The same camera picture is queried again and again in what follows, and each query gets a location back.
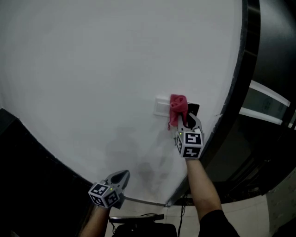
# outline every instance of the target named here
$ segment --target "white wall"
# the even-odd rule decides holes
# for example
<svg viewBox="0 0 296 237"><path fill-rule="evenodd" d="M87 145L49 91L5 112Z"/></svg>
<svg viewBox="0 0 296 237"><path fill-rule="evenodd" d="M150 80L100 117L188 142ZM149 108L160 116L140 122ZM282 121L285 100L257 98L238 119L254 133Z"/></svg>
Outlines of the white wall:
<svg viewBox="0 0 296 237"><path fill-rule="evenodd" d="M2 0L3 107L86 179L129 169L126 196L165 203L186 169L155 97L200 103L207 140L241 17L237 0Z"/></svg>

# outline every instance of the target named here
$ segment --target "light switch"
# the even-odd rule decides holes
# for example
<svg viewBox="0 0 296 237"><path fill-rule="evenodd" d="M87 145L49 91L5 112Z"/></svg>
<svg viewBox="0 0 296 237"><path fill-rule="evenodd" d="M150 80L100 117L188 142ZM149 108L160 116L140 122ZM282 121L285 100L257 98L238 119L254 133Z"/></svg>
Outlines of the light switch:
<svg viewBox="0 0 296 237"><path fill-rule="evenodd" d="M170 100L168 98L156 97L153 114L158 116L170 116Z"/></svg>

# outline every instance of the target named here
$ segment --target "black shirt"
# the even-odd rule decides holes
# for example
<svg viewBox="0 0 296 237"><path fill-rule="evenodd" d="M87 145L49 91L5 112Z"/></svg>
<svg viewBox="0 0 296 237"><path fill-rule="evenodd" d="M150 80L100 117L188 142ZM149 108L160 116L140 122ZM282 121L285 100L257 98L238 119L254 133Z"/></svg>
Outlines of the black shirt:
<svg viewBox="0 0 296 237"><path fill-rule="evenodd" d="M221 210L209 212L200 220L198 237L205 236L239 237L236 230L228 222L224 212Z"/></svg>

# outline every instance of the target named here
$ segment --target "red cloth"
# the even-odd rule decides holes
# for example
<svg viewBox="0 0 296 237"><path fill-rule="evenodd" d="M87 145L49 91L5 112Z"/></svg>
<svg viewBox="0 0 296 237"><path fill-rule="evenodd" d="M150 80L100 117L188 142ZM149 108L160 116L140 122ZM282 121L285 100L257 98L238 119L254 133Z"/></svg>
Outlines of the red cloth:
<svg viewBox="0 0 296 237"><path fill-rule="evenodd" d="M178 116L183 115L183 124L187 124L188 104L184 95L171 94L170 125L178 126Z"/></svg>

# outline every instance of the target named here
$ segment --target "human arm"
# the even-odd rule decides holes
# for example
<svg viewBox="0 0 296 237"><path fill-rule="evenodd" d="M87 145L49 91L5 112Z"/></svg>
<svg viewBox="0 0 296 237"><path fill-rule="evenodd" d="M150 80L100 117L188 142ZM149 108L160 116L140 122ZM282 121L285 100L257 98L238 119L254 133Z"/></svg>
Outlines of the human arm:
<svg viewBox="0 0 296 237"><path fill-rule="evenodd" d="M98 206L97 210L84 227L80 237L104 237L109 214L110 209Z"/></svg>
<svg viewBox="0 0 296 237"><path fill-rule="evenodd" d="M192 199L199 221L209 212L222 210L219 195L199 160L186 159Z"/></svg>

